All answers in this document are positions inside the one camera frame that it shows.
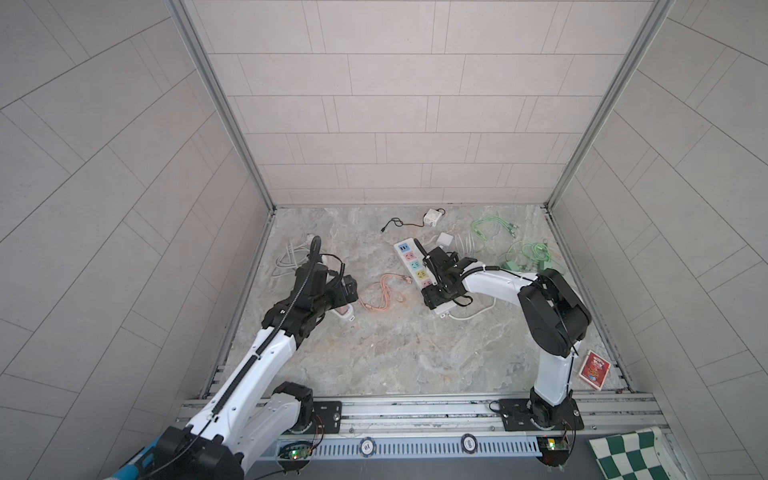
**green and white checkered fabric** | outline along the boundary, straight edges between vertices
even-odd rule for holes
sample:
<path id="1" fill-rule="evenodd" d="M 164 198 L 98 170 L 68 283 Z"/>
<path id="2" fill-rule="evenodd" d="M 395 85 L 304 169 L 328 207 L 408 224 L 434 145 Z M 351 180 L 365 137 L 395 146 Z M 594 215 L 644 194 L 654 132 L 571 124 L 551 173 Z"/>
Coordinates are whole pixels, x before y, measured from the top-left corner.
<path id="1" fill-rule="evenodd" d="M 658 427 L 590 440 L 608 480 L 676 480 L 684 478 L 671 461 Z"/>

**power strip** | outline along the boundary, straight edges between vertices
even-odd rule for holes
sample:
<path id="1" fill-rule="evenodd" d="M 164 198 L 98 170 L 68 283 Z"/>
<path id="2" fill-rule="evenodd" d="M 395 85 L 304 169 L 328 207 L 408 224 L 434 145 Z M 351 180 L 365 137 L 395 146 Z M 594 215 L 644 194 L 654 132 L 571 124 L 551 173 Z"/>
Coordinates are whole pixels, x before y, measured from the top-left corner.
<path id="1" fill-rule="evenodd" d="M 419 251 L 419 248 L 412 238 L 406 238 L 403 241 L 395 243 L 394 247 L 397 256 L 402 260 L 402 264 L 411 274 L 411 277 L 413 277 L 413 282 L 416 285 L 416 288 L 422 290 L 427 286 L 437 283 L 435 276 L 424 264 L 424 256 L 421 251 Z M 457 306 L 456 303 L 451 300 L 450 302 L 438 305 L 433 312 L 440 318 L 444 318 L 455 306 Z"/>

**side wall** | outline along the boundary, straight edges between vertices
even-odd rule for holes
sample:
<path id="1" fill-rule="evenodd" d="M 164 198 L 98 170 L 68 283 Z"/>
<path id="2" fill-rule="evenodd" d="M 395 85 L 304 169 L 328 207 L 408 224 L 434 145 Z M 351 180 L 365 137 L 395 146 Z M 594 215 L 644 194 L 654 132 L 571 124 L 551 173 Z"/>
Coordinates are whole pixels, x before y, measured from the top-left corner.
<path id="1" fill-rule="evenodd" d="M 554 209 L 699 480 L 768 478 L 766 25 L 759 0 L 678 0 Z"/>
<path id="2" fill-rule="evenodd" d="M 202 388 L 267 208 L 161 0 L 0 30 L 0 477 L 101 478 Z"/>
<path id="3" fill-rule="evenodd" d="M 187 0 L 276 203 L 540 203 L 650 2 Z"/>

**deck of playing cards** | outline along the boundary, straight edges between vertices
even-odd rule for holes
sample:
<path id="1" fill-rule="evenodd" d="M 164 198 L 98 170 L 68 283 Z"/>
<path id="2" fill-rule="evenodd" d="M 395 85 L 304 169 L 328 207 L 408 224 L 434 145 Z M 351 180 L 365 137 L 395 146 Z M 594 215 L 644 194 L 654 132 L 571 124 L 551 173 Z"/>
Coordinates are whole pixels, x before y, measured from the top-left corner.
<path id="1" fill-rule="evenodd" d="M 593 389 L 601 390 L 605 379 L 608 377 L 608 370 L 610 368 L 610 362 L 590 350 L 587 358 L 584 359 L 584 363 L 581 365 L 578 376 Z"/>

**metal corner post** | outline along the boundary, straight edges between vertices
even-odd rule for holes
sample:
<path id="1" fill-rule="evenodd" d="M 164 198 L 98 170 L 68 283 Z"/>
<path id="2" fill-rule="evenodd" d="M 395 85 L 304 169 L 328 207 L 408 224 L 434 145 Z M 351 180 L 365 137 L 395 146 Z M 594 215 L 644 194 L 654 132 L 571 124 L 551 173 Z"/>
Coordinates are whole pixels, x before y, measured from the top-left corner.
<path id="1" fill-rule="evenodd" d="M 654 40 L 654 37 L 661 28 L 661 24 L 664 23 L 664 19 L 667 17 L 667 12 L 672 7 L 674 0 L 655 0 L 648 13 L 645 15 L 645 19 L 637 31 L 634 40 L 630 44 L 627 54 L 619 65 L 619 69 L 614 75 L 611 85 L 605 91 L 603 98 L 598 104 L 598 108 L 592 115 L 592 119 L 589 120 L 587 128 L 584 130 L 584 134 L 581 135 L 574 153 L 571 155 L 571 159 L 565 165 L 563 174 L 560 176 L 558 183 L 554 186 L 552 194 L 545 203 L 547 209 L 552 211 L 554 206 L 560 201 L 565 192 L 565 188 L 571 181 L 571 178 L 576 174 L 581 162 L 589 151 L 589 147 L 592 146 L 594 139 L 597 138 L 602 129 L 605 120 L 613 110 L 614 105 L 621 96 L 621 92 L 624 91 L 624 87 L 629 83 L 632 74 L 637 69 L 640 61 L 645 55 L 645 51 L 648 49 L 650 43 Z"/>
<path id="2" fill-rule="evenodd" d="M 240 154 L 240 158 L 245 161 L 245 165 L 250 172 L 251 177 L 256 181 L 256 186 L 259 189 L 261 197 L 269 207 L 270 211 L 275 210 L 275 203 L 270 197 L 270 192 L 266 189 L 266 185 L 259 175 L 259 171 L 256 168 L 256 162 L 253 161 L 253 155 L 248 149 L 243 132 L 240 131 L 240 127 L 237 125 L 237 121 L 232 113 L 232 108 L 227 102 L 227 96 L 221 89 L 221 85 L 216 78 L 214 69 L 208 60 L 208 55 L 205 53 L 203 45 L 200 43 L 200 39 L 197 37 L 197 32 L 192 25 L 192 20 L 187 11 L 187 7 L 184 5 L 183 0 L 166 0 L 168 11 L 173 18 L 174 23 L 178 27 L 184 44 L 187 46 L 187 50 L 194 61 L 197 71 L 200 73 L 200 77 L 203 79 L 206 89 L 210 92 L 211 98 L 214 101 L 216 109 L 221 114 L 221 120 L 224 123 L 224 128 L 227 129 L 227 133 L 232 139 L 232 143 L 237 149 L 237 153 Z"/>

